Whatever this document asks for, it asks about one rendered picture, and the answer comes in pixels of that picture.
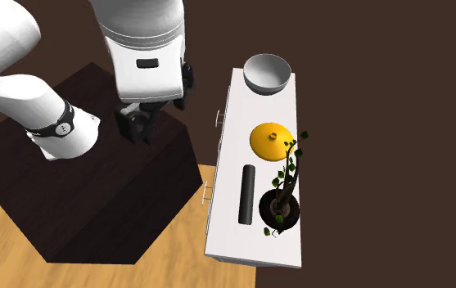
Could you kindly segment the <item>yellow domed lid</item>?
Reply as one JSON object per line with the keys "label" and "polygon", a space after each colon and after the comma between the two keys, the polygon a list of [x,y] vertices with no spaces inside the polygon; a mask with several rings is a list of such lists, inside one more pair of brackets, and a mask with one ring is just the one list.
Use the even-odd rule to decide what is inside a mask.
{"label": "yellow domed lid", "polygon": [[263,160],[284,160],[293,152],[291,132],[277,123],[263,123],[256,126],[250,135],[250,145],[254,153]]}

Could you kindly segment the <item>potted plant in dark pot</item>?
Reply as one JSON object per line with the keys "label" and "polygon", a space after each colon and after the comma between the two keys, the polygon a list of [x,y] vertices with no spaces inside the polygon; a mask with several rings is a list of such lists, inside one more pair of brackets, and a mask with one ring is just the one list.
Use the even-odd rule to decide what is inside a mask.
{"label": "potted plant in dark pot", "polygon": [[308,132],[303,131],[298,139],[284,142],[286,164],[273,179],[273,189],[265,192],[259,202],[260,217],[267,225],[264,228],[266,236],[274,236],[275,232],[281,234],[294,227],[300,219],[300,205],[292,193],[298,183],[303,151],[296,146],[308,137]]}

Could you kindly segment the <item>dark robot stand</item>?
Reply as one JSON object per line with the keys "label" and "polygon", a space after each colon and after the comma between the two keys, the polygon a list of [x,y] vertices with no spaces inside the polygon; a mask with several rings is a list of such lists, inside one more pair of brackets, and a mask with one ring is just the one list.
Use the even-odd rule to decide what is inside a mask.
{"label": "dark robot stand", "polygon": [[49,263],[136,263],[202,184],[187,127],[161,111],[149,143],[123,138],[115,80],[93,63],[56,92],[101,120],[97,142],[49,161],[2,121],[0,206]]}

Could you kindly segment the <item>grey bowl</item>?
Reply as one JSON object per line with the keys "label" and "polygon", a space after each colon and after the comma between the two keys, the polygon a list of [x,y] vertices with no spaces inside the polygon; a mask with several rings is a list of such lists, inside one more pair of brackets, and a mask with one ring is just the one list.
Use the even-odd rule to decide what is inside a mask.
{"label": "grey bowl", "polygon": [[291,78],[291,67],[280,56],[261,53],[250,57],[242,68],[246,86],[269,96],[282,91]]}

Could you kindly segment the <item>black cylinder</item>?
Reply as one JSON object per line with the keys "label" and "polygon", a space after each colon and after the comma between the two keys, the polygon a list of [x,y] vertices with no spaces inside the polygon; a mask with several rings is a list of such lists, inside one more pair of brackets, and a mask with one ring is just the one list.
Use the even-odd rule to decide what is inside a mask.
{"label": "black cylinder", "polygon": [[252,224],[254,187],[255,166],[252,164],[245,164],[242,169],[242,182],[238,211],[238,223],[241,225]]}

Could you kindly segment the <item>white chest of drawers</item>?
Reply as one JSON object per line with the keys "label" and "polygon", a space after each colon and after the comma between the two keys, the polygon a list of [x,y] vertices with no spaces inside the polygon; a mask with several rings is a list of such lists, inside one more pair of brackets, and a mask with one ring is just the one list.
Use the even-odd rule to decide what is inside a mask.
{"label": "white chest of drawers", "polygon": [[[252,130],[262,123],[277,123],[297,138],[296,77],[273,95],[261,96],[245,83],[243,70],[235,68],[224,109],[222,135],[210,201],[205,255],[224,262],[258,267],[300,268],[300,224],[274,236],[266,236],[268,226],[259,214],[259,202],[273,188],[285,162],[269,162],[258,157],[250,146]],[[243,166],[255,166],[252,224],[238,222]]]}

